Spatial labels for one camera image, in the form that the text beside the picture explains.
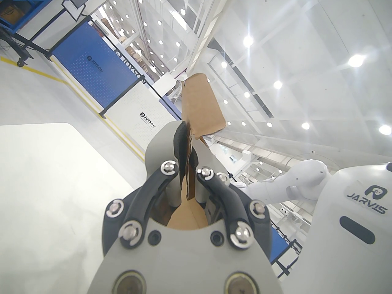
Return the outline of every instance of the yellow floor line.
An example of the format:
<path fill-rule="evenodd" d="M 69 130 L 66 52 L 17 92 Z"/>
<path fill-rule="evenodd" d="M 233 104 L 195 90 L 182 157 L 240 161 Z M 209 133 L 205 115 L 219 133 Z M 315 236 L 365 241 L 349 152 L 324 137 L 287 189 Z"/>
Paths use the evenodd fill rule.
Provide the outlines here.
<path fill-rule="evenodd" d="M 17 63 L 16 62 L 14 62 L 13 60 L 10 60 L 10 59 L 7 59 L 7 58 L 5 58 L 5 57 L 3 57 L 3 56 L 0 56 L 0 60 L 2 61 L 2 62 L 5 62 L 5 63 L 8 63 L 8 64 L 11 64 L 11 65 L 14 65 L 14 66 L 17 66 L 18 67 L 18 65 L 17 65 Z M 55 60 L 53 60 L 52 59 L 52 61 L 56 64 L 56 66 L 64 73 L 64 75 L 66 76 L 66 77 L 68 77 L 70 80 L 71 80 L 71 78 L 67 75 L 67 73 L 65 73 L 64 72 L 64 70 L 61 68 L 61 66 L 55 61 Z M 55 80 L 55 81 L 57 81 L 57 82 L 61 82 L 61 83 L 64 83 L 64 84 L 67 84 L 67 85 L 69 85 L 77 94 L 79 94 L 79 92 L 81 92 L 92 104 L 94 104 L 94 102 L 82 91 L 82 90 L 80 90 L 80 89 L 78 89 L 79 90 L 79 92 L 71 85 L 71 84 L 69 84 L 67 81 L 64 81 L 64 80 L 62 80 L 62 79 L 60 79 L 60 78 L 58 78 L 58 77 L 55 77 L 55 76 L 52 76 L 52 75 L 49 75 L 49 74 L 46 74 L 46 73 L 44 73 L 44 72 L 41 72 L 40 70 L 35 70 L 34 68 L 31 68 L 31 67 L 29 67 L 29 66 L 27 66 L 27 65 L 24 65 L 23 67 L 21 67 L 21 69 L 23 69 L 23 70 L 28 70 L 29 72 L 32 72 L 32 73 L 35 73 L 35 74 L 39 74 L 39 75 L 41 75 L 41 76 L 43 76 L 43 77 L 47 77 L 47 78 L 50 78 L 51 80 Z M 134 152 L 134 154 L 136 154 L 142 161 L 144 161 L 144 158 L 136 151 L 136 149 L 140 152 L 140 153 L 142 153 L 143 154 L 143 156 L 144 156 L 144 153 L 143 153 L 143 151 L 141 151 L 140 149 L 139 149 L 139 147 L 138 146 L 136 146 L 129 138 L 127 138 L 126 137 L 126 135 L 125 135 L 125 133 L 123 133 L 119 128 L 118 128 L 118 126 L 116 126 L 115 124 L 114 124 L 114 122 L 112 121 L 112 120 L 110 120 L 110 119 L 108 119 L 108 118 L 106 118 L 106 119 L 104 119 L 104 118 L 102 118 L 101 116 L 100 116 L 100 114 L 88 103 L 88 102 L 86 102 L 85 100 L 84 100 L 84 102 L 85 102 L 85 104 L 87 104 L 87 106 L 103 121 L 103 122 L 105 122 L 105 124 L 122 140 L 122 141 L 124 141 L 126 144 L 128 144 L 128 146 L 133 150 L 133 152 Z M 123 136 L 121 136 L 117 131 L 115 131 L 110 125 L 109 125 L 109 123 L 106 121 L 106 120 L 109 120 L 125 137 L 126 137 L 126 139 L 128 140 L 128 141 L 126 141 L 124 138 L 123 138 Z"/>
<path fill-rule="evenodd" d="M 8 63 L 8 64 L 11 64 L 11 65 L 14 65 L 14 66 L 18 67 L 17 62 L 14 62 L 13 60 L 10 60 L 10 59 L 5 58 L 3 56 L 0 56 L 0 60 L 2 62 L 5 62 L 5 63 Z M 68 82 L 66 82 L 66 81 L 64 81 L 64 80 L 62 80 L 62 79 L 60 79 L 58 77 L 46 74 L 44 72 L 41 72 L 40 70 L 35 70 L 34 68 L 31 68 L 30 66 L 27 66 L 27 65 L 24 65 L 23 67 L 21 67 L 21 69 L 28 70 L 31 73 L 35 73 L 35 74 L 38 74 L 38 75 L 50 78 L 51 80 L 54 80 L 54 81 L 57 81 L 57 82 L 62 82 L 62 83 L 68 84 Z"/>

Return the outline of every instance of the caster wheel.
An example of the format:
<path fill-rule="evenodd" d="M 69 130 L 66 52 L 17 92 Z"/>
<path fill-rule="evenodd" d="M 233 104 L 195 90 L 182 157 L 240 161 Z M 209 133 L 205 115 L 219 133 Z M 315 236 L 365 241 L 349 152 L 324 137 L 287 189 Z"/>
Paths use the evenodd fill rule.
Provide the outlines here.
<path fill-rule="evenodd" d="M 23 60 L 19 59 L 17 61 L 17 65 L 18 65 L 18 67 L 23 67 L 25 65 L 25 62 Z"/>

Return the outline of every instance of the cardboard box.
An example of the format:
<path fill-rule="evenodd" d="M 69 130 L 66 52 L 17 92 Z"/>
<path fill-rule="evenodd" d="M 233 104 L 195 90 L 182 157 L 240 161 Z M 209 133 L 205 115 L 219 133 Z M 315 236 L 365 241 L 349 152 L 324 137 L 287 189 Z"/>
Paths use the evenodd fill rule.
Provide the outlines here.
<path fill-rule="evenodd" d="M 206 227 L 208 223 L 203 208 L 194 198 L 196 172 L 189 165 L 192 139 L 200 139 L 207 147 L 202 136 L 216 133 L 226 127 L 226 120 L 205 74 L 194 74 L 182 82 L 182 120 L 187 124 L 188 133 L 182 203 L 172 214 L 168 227 L 194 230 Z"/>
<path fill-rule="evenodd" d="M 23 16 L 24 13 L 22 12 L 22 10 L 13 4 L 9 5 L 0 14 L 1 19 L 8 21 L 12 25 L 16 24 Z"/>

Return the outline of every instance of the jarvis logo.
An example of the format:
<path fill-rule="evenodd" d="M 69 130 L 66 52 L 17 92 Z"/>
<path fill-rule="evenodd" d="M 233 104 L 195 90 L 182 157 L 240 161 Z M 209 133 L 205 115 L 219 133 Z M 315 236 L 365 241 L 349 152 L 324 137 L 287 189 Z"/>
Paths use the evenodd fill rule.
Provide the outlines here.
<path fill-rule="evenodd" d="M 378 185 L 372 185 L 364 192 L 365 195 L 370 195 L 370 193 L 372 193 L 371 196 L 374 200 L 380 200 L 384 197 L 384 195 L 386 195 L 386 193 L 388 193 L 388 190 Z M 382 207 L 375 201 L 371 201 L 370 199 L 364 196 L 360 196 L 356 193 L 346 196 L 354 201 L 357 201 L 358 203 L 361 203 L 361 205 L 375 210 L 379 214 L 385 214 L 385 212 L 388 211 L 387 208 Z"/>
<path fill-rule="evenodd" d="M 93 60 L 93 58 L 92 58 L 91 56 L 87 56 L 86 58 L 87 58 L 87 60 L 88 60 L 89 62 L 91 62 L 96 68 L 98 68 L 98 70 L 99 70 L 101 73 L 104 71 L 104 70 L 101 68 L 101 66 L 99 66 L 98 63 L 97 63 L 95 60 Z"/>
<path fill-rule="evenodd" d="M 384 197 L 384 195 L 386 195 L 386 193 L 388 193 L 388 190 L 381 186 L 373 185 L 365 191 L 365 195 L 369 195 L 370 193 L 373 193 L 372 196 L 374 200 L 380 200 Z"/>
<path fill-rule="evenodd" d="M 143 119 L 143 121 L 147 122 L 150 126 L 155 128 L 154 123 L 150 119 L 148 119 L 148 117 L 146 116 L 146 114 L 144 112 L 140 113 L 140 117 Z"/>

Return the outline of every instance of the joyson logo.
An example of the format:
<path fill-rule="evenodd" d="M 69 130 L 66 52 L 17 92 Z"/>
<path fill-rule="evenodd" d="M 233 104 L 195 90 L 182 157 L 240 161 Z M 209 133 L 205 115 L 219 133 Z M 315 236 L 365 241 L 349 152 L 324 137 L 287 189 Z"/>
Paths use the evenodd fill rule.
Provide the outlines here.
<path fill-rule="evenodd" d="M 155 128 L 154 123 L 150 119 L 148 119 L 148 117 L 144 112 L 140 113 L 140 117 L 144 122 L 148 123 L 151 127 Z"/>
<path fill-rule="evenodd" d="M 87 60 L 89 61 L 89 62 L 91 62 L 96 68 L 98 68 L 98 70 L 102 73 L 104 70 L 101 68 L 101 66 L 99 66 L 98 65 L 98 63 L 95 61 L 95 60 L 93 60 L 93 58 L 90 56 L 90 55 L 88 55 L 87 57 Z"/>

